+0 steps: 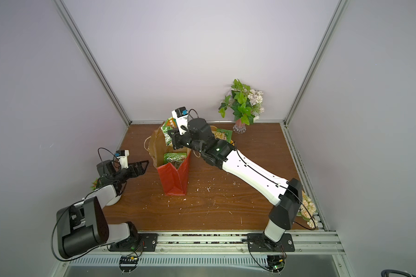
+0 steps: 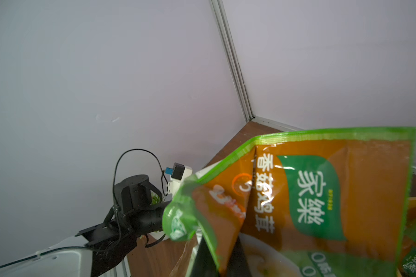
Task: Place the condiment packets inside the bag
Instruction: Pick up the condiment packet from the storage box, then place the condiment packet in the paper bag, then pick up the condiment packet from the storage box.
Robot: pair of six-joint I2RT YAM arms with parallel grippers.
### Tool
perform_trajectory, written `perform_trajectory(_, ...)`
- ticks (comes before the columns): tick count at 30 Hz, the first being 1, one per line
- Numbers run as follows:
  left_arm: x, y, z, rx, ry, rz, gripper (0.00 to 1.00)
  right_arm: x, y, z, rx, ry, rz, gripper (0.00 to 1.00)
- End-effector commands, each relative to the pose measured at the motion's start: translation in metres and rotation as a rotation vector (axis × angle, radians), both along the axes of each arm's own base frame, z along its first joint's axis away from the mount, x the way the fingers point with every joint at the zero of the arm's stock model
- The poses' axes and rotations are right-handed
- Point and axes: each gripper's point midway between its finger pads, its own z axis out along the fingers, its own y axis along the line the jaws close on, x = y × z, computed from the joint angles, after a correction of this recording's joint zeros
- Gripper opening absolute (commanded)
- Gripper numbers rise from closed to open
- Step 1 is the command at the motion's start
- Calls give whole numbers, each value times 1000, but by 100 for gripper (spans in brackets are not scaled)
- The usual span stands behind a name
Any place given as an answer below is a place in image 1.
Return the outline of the green soup packet back side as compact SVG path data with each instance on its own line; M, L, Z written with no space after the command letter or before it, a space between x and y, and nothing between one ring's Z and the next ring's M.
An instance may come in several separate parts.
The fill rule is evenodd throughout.
M164 165L171 164L175 169L179 169L182 163L186 160L186 152L169 152L164 153Z

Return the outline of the red paper bag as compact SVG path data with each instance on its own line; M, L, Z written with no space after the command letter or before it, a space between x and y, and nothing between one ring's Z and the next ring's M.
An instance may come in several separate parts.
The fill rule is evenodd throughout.
M157 169L162 188L167 196L184 196L187 194L189 165L191 150L181 148L174 150L171 145L166 145L165 136L161 128L156 129L150 137L144 141L144 149L153 160L153 166ZM185 160L179 167L172 162L165 163L166 153L185 153Z

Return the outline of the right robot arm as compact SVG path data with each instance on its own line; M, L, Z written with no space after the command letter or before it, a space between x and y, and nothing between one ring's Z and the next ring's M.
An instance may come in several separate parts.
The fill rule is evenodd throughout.
M172 115L177 128L168 131L174 149L183 147L199 153L210 166L233 174L260 192L273 205L263 236L279 242L291 230L304 205L302 184L297 179L286 180L265 170L246 158L233 144L216 138L203 118L188 120L186 115Z

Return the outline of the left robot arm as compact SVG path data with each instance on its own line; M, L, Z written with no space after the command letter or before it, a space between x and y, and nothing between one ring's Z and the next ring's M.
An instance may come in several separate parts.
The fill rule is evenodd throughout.
M142 247L135 225L132 222L108 224L103 208L117 201L129 179L146 172L149 161L126 164L119 161L118 170L113 164L112 160L99 163L100 187L83 200L57 211L50 245L57 260L71 262L104 246L120 252L134 252Z

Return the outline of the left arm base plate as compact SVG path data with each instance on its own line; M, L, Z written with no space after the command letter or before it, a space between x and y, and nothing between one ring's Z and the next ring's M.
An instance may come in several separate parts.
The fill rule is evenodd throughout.
M158 242L157 233L139 233L109 245L110 252L154 252Z

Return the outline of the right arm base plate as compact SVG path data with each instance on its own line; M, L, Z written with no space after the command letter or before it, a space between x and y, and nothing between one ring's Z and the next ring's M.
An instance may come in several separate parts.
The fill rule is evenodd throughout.
M289 233L284 233L277 242L270 240L263 233L248 233L242 242L247 244L251 252L295 252L294 241Z

